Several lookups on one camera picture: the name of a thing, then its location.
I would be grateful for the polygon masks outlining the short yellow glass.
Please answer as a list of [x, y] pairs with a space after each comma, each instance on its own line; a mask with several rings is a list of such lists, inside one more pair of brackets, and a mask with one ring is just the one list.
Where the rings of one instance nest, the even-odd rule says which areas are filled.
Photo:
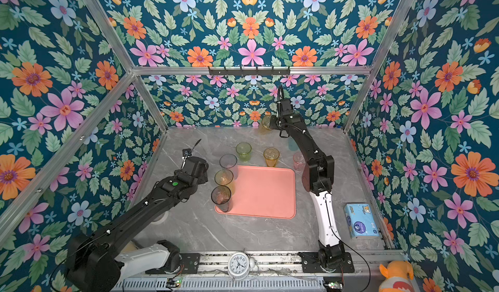
[[274, 147], [269, 147], [265, 149], [263, 156], [267, 167], [276, 167], [280, 157], [280, 152]]

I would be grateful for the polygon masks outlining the blue tissue pack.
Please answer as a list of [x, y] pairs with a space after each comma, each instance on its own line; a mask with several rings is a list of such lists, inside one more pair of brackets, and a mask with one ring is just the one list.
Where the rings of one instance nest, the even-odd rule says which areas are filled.
[[369, 204], [349, 203], [345, 205], [344, 212], [351, 238], [379, 237], [378, 226]]

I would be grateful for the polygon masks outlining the tall green glass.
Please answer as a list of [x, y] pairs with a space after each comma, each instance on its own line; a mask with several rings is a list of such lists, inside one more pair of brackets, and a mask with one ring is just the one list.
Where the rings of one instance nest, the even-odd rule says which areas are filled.
[[235, 179], [232, 171], [221, 169], [214, 175], [214, 181], [217, 185], [226, 186], [232, 194], [235, 193]]

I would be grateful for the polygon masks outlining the clear blue tall glass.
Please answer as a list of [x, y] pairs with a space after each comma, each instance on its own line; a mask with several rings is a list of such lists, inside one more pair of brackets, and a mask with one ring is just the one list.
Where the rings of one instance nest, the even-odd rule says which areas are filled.
[[225, 154], [220, 160], [219, 164], [223, 169], [231, 171], [233, 174], [233, 179], [236, 180], [239, 174], [238, 159], [234, 154]]

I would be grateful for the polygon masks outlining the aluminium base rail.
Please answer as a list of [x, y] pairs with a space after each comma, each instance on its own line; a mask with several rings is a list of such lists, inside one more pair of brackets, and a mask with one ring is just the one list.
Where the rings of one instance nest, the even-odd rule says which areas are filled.
[[172, 274], [153, 271], [132, 276], [113, 291], [377, 291], [379, 267], [403, 261], [401, 250], [348, 251], [343, 266], [326, 271], [312, 251], [247, 251], [247, 264], [232, 261], [234, 251], [186, 253], [184, 266]]

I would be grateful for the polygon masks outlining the black hook rail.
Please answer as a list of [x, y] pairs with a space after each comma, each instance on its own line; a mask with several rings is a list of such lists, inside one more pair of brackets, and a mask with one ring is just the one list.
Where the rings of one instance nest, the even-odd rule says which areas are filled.
[[211, 76], [287, 76], [290, 67], [209, 67]]

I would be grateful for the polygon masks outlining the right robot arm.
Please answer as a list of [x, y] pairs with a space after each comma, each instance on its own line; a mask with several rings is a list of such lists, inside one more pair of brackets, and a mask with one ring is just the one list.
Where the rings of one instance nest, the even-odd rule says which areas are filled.
[[270, 129], [285, 132], [304, 157], [302, 184], [313, 200], [318, 219], [318, 262], [324, 270], [332, 271], [348, 261], [332, 206], [335, 160], [316, 144], [289, 98], [278, 97], [277, 114], [270, 117]]

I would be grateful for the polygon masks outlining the tall grey smoky glass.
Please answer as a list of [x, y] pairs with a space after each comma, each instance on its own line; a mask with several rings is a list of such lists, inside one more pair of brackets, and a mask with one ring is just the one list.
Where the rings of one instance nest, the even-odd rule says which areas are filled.
[[230, 188], [219, 185], [212, 190], [211, 200], [215, 206], [222, 212], [227, 213], [232, 209], [232, 192]]

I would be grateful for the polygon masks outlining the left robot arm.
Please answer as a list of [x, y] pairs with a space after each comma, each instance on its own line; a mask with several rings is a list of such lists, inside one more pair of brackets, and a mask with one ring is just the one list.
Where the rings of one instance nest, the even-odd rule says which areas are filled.
[[188, 201], [198, 186], [208, 181], [209, 164], [190, 156], [174, 175], [157, 182], [152, 191], [125, 214], [95, 231], [79, 234], [68, 244], [65, 277], [80, 291], [111, 291], [130, 276], [151, 269], [173, 272], [180, 264], [179, 249], [160, 241], [133, 253], [125, 246], [151, 222], [182, 201]]

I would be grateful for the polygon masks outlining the pink plastic tray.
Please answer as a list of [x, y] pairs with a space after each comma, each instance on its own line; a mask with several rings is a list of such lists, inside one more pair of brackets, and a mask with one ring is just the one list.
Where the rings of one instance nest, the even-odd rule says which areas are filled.
[[292, 169], [239, 166], [235, 196], [227, 215], [292, 219], [296, 215], [296, 180]]

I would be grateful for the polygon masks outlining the teal frosted glass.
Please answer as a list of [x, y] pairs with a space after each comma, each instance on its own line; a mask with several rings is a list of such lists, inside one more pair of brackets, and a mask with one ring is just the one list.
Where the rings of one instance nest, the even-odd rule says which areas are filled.
[[293, 152], [296, 152], [296, 151], [299, 151], [299, 146], [297, 145], [296, 141], [293, 140], [291, 137], [288, 138], [288, 149], [293, 151]]

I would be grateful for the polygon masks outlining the short pink glass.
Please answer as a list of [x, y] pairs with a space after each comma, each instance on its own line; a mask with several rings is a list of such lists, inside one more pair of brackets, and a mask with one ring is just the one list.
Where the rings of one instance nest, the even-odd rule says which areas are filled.
[[293, 155], [293, 164], [295, 171], [303, 171], [305, 168], [305, 158], [301, 152], [295, 152]]

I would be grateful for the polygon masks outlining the orange plush toy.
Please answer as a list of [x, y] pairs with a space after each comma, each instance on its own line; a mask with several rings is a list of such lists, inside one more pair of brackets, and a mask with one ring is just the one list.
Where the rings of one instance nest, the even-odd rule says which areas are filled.
[[379, 271], [385, 280], [379, 286], [379, 292], [394, 291], [414, 292], [412, 280], [414, 279], [414, 270], [407, 261], [392, 261], [384, 266], [379, 266]]

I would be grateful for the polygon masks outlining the short green glass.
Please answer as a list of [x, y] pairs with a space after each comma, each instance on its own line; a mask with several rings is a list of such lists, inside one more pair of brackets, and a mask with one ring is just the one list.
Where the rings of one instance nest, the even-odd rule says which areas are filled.
[[249, 162], [252, 157], [252, 146], [247, 142], [241, 142], [236, 146], [236, 152], [242, 162]]

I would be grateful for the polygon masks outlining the tall yellow glass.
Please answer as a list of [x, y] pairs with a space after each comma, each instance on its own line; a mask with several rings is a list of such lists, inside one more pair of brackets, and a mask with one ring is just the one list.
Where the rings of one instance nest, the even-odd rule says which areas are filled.
[[272, 129], [270, 128], [270, 121], [271, 121], [271, 115], [265, 115], [262, 118], [259, 128], [262, 134], [268, 134], [272, 131]]

